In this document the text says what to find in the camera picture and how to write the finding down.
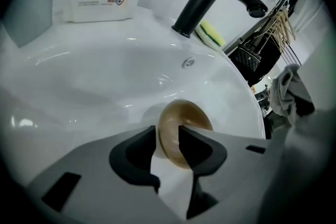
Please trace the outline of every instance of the white ceramic sink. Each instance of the white ceramic sink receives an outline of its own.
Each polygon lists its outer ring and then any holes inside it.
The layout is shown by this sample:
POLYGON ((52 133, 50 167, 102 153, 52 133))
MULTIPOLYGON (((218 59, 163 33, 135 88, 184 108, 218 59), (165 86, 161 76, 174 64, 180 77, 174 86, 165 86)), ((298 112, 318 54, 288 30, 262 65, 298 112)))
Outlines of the white ceramic sink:
POLYGON ((200 106, 216 132, 264 138, 230 60, 171 25, 139 8, 122 22, 54 25, 20 49, 4 39, 1 139, 20 184, 78 145, 157 124, 175 99, 200 106))

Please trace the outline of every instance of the brown oval object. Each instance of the brown oval object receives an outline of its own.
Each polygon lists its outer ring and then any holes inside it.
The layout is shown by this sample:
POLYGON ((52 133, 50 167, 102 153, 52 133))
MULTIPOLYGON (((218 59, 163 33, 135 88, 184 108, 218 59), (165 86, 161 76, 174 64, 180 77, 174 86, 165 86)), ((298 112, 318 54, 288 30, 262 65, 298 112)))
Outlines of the brown oval object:
POLYGON ((178 167, 190 169, 178 147, 179 126, 191 125, 206 130, 213 130, 204 111, 193 102, 176 100, 169 103, 159 119, 159 139, 168 159, 178 167))

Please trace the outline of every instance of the red logo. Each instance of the red logo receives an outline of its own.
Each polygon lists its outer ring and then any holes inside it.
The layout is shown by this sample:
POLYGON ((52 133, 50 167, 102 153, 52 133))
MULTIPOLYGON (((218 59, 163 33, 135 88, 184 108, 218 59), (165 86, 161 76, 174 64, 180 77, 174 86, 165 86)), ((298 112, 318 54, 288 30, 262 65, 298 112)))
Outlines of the red logo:
POLYGON ((114 0, 114 2, 116 2, 116 4, 120 6, 124 2, 124 0, 114 0))

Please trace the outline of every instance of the sink basin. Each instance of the sink basin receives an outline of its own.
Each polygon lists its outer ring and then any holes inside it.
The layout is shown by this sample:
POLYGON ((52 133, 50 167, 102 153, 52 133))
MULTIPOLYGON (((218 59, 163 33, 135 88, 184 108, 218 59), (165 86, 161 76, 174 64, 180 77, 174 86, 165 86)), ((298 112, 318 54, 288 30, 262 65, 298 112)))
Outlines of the sink basin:
POLYGON ((156 125, 176 99, 202 108, 216 132, 265 137, 258 103, 230 60, 171 25, 138 8, 122 22, 53 25, 19 49, 2 39, 0 138, 18 183, 81 144, 156 125))

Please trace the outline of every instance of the gray cloth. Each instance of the gray cloth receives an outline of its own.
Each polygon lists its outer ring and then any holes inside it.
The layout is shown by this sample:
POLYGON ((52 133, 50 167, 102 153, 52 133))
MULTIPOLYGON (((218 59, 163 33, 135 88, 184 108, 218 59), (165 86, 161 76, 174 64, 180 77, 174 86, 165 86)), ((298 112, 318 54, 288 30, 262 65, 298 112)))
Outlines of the gray cloth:
POLYGON ((291 125, 294 125, 300 117, 297 114, 295 98, 312 103, 309 93, 297 73, 299 67, 297 64, 286 66, 283 72, 273 79, 270 88, 272 110, 278 115, 285 116, 291 125))

